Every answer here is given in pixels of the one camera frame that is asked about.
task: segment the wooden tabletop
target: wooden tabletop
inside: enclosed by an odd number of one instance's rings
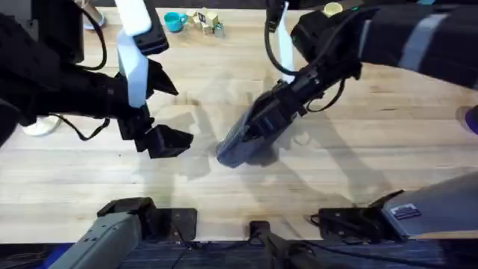
[[[162,17],[171,10],[158,12]],[[102,71],[114,75],[120,19],[114,8],[101,11],[108,21]],[[478,136],[460,120],[466,107],[478,104],[477,92],[372,65],[365,65],[361,80],[347,81],[337,105],[297,119],[256,164],[219,164],[214,147],[280,74],[264,50],[265,11],[217,12],[225,39],[188,27],[168,33],[170,49],[151,57],[179,91],[156,93],[149,100],[152,116],[193,133],[191,149],[178,158],[151,160],[121,140],[114,121],[88,142],[65,124],[46,137],[29,137],[18,128],[0,149],[0,243],[76,241],[102,206],[126,197],[197,208],[199,240],[245,238],[251,220],[270,221],[285,238],[319,238],[305,221],[319,208],[367,205],[399,189],[416,190],[477,169]],[[303,13],[288,13],[289,30]],[[86,32],[84,42],[83,64],[96,65],[96,35]],[[300,67],[305,61],[296,56]],[[69,119],[85,133],[101,123]]]

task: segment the teal mug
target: teal mug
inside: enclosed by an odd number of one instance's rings
[[[182,30],[182,27],[186,23],[186,20],[186,14],[183,13],[168,12],[166,13],[166,15],[164,15],[164,22],[166,23],[166,28],[173,33]]]

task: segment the wooden block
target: wooden block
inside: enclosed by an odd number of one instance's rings
[[[194,24],[194,27],[197,28],[198,30],[202,29],[202,22],[201,20],[199,20],[198,16],[193,17],[193,24]]]
[[[215,12],[208,12],[206,14],[206,23],[214,28],[219,23],[219,16]]]
[[[201,22],[204,22],[206,23],[206,14],[207,14],[208,10],[206,10],[205,8],[203,8],[201,11],[199,11],[197,13],[197,16],[199,17],[199,20]]]
[[[202,24],[202,33],[205,35],[211,35],[213,34],[212,27],[204,22],[201,22]]]
[[[197,12],[195,10],[187,10],[186,11],[187,21],[190,23],[194,23],[194,17],[196,14]]]

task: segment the floor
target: floor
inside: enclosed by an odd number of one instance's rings
[[[347,246],[332,242],[315,241],[317,244],[343,251],[426,262],[442,265],[446,268],[476,268],[478,265],[478,257],[475,255],[478,251],[477,242],[475,240],[410,241],[405,244]],[[176,269],[267,268],[267,257],[262,247],[244,245],[233,250],[223,250],[233,244],[236,245],[236,242],[214,243],[209,244],[203,250],[188,250],[185,252],[182,245],[167,242],[158,244],[142,243],[130,253],[119,268],[171,268],[180,255],[183,256],[175,266]],[[0,269],[47,268],[52,260],[55,260],[69,246],[69,244],[2,245],[0,246]],[[19,249],[23,250],[23,254],[18,254]],[[325,268],[336,264],[364,269],[417,268],[390,262],[342,256],[319,249],[314,249],[314,252],[317,260],[324,264]]]

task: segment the metal bracket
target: metal bracket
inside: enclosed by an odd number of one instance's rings
[[[367,208],[322,208],[318,214],[320,236],[324,240],[347,244],[379,244],[383,241],[403,242],[403,238],[382,214],[383,204],[401,194],[397,191],[380,198]]]
[[[146,240],[176,242],[192,241],[196,237],[197,210],[194,208],[156,208],[151,198],[128,198],[109,202],[97,215],[118,212],[136,214]]]

